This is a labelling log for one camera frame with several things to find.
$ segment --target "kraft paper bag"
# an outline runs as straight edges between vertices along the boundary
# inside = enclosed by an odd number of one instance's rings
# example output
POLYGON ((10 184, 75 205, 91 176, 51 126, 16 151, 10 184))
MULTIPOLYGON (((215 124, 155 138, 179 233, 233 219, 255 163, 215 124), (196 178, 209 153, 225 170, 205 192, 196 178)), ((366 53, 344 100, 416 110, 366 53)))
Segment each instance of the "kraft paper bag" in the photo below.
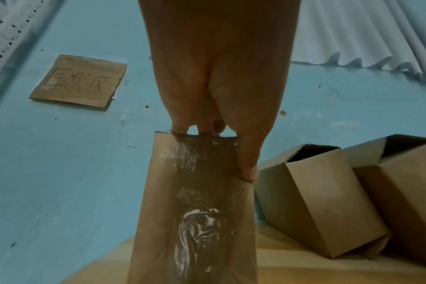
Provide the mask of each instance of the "kraft paper bag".
POLYGON ((257 283, 253 186, 235 144, 155 134, 128 284, 257 283))

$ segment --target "light blue surface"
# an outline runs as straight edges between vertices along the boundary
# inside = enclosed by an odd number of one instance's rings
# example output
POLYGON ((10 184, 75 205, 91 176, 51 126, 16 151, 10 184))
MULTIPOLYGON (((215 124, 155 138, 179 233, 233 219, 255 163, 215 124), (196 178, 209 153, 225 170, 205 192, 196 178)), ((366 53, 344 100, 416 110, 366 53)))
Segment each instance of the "light blue surface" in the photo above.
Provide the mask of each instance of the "light blue surface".
MULTIPOLYGON (((154 131, 170 127, 149 56, 136 0, 67 0, 2 93, 0 284, 58 283, 134 235, 154 131), (28 98, 60 53, 128 64, 107 111, 28 98)), ((293 64, 281 109, 263 160, 426 136, 426 85, 398 73, 293 64)))

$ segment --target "pleated white fabric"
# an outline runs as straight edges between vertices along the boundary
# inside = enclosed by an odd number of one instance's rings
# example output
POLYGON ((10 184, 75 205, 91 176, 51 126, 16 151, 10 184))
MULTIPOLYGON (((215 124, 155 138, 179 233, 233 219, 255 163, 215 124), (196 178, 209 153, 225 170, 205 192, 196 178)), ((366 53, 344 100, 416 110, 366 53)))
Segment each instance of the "pleated white fabric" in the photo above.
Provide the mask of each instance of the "pleated white fabric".
POLYGON ((426 82, 426 48, 397 0, 302 0, 291 61, 378 66, 426 82))

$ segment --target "human hand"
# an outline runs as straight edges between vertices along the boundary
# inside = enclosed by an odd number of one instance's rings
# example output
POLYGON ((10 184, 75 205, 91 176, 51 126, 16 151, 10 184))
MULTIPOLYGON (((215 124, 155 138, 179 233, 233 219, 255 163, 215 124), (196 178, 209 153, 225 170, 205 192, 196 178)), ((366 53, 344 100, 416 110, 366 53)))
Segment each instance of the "human hand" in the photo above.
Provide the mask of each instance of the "human hand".
POLYGON ((140 0, 171 131, 237 134, 245 179, 274 125, 300 0, 140 0))

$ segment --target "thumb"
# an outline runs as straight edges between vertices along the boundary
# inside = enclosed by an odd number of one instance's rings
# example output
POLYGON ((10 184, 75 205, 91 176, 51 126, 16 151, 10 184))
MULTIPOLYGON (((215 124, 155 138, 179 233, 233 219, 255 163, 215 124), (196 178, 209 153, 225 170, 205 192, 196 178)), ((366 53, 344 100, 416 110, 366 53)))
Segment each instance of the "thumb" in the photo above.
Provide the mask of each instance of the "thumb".
POLYGON ((253 133, 237 135, 237 158, 244 179, 253 182, 258 178, 258 158, 266 135, 253 133))

